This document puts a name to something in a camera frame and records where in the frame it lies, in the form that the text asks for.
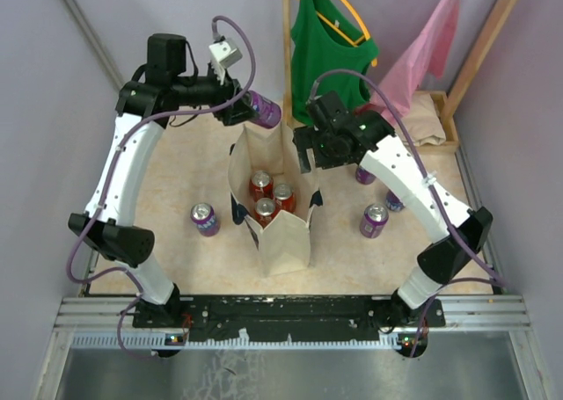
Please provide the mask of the beige canvas tote bag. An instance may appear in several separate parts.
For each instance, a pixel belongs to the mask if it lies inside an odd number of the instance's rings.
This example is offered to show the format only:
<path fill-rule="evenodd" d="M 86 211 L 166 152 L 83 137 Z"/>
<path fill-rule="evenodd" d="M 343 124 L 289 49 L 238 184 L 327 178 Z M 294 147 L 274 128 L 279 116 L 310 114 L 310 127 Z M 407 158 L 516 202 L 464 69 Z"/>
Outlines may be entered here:
<path fill-rule="evenodd" d="M 249 229 L 263 274 L 306 269 L 311 218 L 322 196 L 316 171 L 301 172 L 292 130 L 243 126 L 230 152 L 228 182 L 232 220 Z"/>

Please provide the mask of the red Coke can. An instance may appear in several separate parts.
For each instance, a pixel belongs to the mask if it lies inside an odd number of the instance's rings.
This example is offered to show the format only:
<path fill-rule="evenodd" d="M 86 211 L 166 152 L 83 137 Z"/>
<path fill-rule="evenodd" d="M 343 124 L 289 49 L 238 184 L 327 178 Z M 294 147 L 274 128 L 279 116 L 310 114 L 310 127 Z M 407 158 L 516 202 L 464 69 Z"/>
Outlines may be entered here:
<path fill-rule="evenodd" d="M 258 199 L 254 207 L 254 216 L 262 228 L 265 228 L 279 213 L 275 201 L 270 198 Z"/>
<path fill-rule="evenodd" d="M 296 196 L 290 184 L 280 183 L 275 186 L 274 201 L 280 210 L 291 214 L 296 211 Z"/>
<path fill-rule="evenodd" d="M 254 201 L 263 198 L 272 199 L 273 192 L 274 180 L 267 171 L 255 171 L 251 175 L 249 180 L 249 193 Z"/>

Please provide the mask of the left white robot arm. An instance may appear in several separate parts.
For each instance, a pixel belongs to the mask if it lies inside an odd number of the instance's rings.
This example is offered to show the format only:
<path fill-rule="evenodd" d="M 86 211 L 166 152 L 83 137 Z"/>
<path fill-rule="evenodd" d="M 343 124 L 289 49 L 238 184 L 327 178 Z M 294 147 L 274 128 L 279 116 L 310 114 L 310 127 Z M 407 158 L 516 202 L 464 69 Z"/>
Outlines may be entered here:
<path fill-rule="evenodd" d="M 208 72 L 186 74 L 193 53 L 185 37 L 156 33 L 148 38 L 147 61 L 119 92 L 113 141 L 98 185 L 82 213 L 68 226 L 115 270 L 134 282 L 151 315 L 166 327 L 183 316 L 177 286 L 153 255 L 155 235 L 134 225 L 140 188 L 150 158 L 169 119 L 192 107 L 213 114 L 224 126 L 255 118 L 245 87 L 228 74 L 242 55 L 235 42 L 215 35 Z"/>

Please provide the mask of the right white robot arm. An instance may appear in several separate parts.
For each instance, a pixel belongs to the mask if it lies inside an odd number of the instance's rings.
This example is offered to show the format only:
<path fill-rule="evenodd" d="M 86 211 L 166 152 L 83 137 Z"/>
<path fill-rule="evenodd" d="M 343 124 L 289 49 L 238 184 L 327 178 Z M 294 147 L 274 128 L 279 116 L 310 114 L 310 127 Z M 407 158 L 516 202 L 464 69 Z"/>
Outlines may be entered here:
<path fill-rule="evenodd" d="M 300 167 L 331 169 L 358 164 L 381 180 L 419 220 L 430 244 L 394 294 L 394 318 L 405 326 L 424 315 L 424 305 L 481 251 L 493 217 L 471 209 L 424 176 L 414 153 L 379 114 L 347 110 L 335 91 L 306 104 L 312 124 L 294 131 Z"/>

